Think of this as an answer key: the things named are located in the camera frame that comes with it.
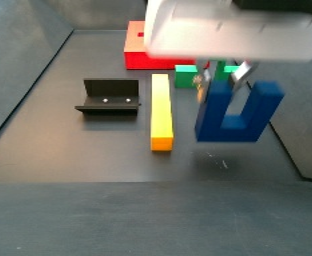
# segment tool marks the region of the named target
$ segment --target yellow rectangular bar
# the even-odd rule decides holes
[[[151,150],[171,151],[173,144],[169,77],[152,75]]]

